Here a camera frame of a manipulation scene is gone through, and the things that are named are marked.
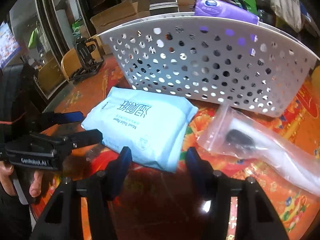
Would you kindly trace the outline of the person's left hand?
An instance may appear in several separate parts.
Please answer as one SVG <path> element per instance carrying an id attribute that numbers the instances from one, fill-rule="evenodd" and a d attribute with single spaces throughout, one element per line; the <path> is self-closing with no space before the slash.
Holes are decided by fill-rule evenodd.
<path id="1" fill-rule="evenodd" d="M 17 195 L 14 185 L 10 179 L 13 172 L 14 167 L 11 164 L 1 161 L 1 185 L 4 191 L 10 196 Z M 35 171 L 33 178 L 34 180 L 30 185 L 29 193 L 32 197 L 38 197 L 41 194 L 43 171 Z"/>

